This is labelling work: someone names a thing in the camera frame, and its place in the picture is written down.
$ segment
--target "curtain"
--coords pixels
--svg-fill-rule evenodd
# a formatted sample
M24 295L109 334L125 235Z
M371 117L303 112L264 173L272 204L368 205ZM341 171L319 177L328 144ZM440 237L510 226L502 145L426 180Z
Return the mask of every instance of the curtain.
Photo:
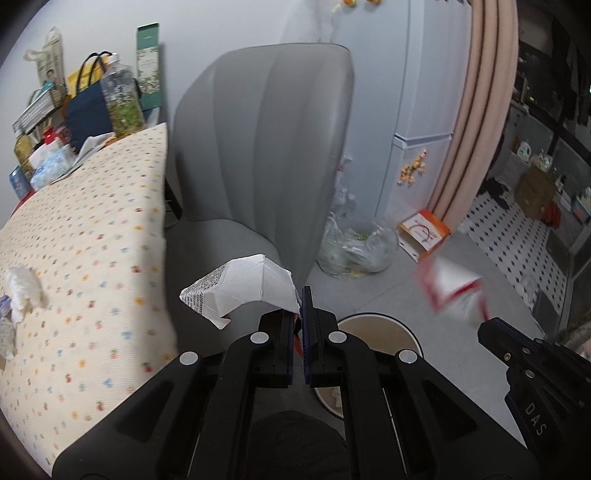
M518 53L515 0L473 0L466 86L428 204L451 230L468 213L492 161L511 102Z

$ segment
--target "cherry print tablecloth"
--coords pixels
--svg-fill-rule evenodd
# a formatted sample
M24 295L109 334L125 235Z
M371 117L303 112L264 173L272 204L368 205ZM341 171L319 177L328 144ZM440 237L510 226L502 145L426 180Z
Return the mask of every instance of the cherry print tablecloth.
M48 472L56 457L176 356L165 308L166 125L124 138L30 198L0 231L35 269L45 309L17 328L0 407Z

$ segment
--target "white refrigerator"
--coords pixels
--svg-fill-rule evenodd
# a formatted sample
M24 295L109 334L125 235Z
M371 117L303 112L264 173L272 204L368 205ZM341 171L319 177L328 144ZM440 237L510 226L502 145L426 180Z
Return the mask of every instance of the white refrigerator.
M396 225L427 206L462 100L471 25L462 0L360 1L343 10L334 42L351 51L355 67L345 184L359 216ZM425 173L398 185L422 150Z

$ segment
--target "bottle with green contents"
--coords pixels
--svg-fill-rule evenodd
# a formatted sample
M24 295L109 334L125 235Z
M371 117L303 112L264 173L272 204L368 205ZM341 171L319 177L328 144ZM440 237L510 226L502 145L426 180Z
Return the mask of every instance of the bottle with green contents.
M29 163L29 157L34 151L33 144L29 136L25 135L20 124L17 126L17 131L15 133L17 136L17 143L14 145L14 154L18 158L18 163L20 164L26 179L31 180L31 177L35 173L35 170L33 170L33 167L31 167L31 164Z
M119 61L119 55L109 57L108 67L100 79L107 110L117 137L126 137L145 128L144 114L139 105L131 67Z

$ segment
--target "silver screw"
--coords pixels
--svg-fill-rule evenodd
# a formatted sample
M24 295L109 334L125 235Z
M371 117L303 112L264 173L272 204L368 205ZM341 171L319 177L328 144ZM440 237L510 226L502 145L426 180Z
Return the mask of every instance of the silver screw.
M182 353L178 358L178 361L183 365L193 365L197 360L199 360L199 356L195 352Z
M269 335L266 332L255 332L251 335L251 342L256 343L257 345L266 343L268 339Z
M347 339L347 335L344 332L335 330L329 333L329 340L333 343L343 343Z
M398 357L400 361L404 362L405 364L413 364L418 358L417 353L412 350L402 350L398 354Z

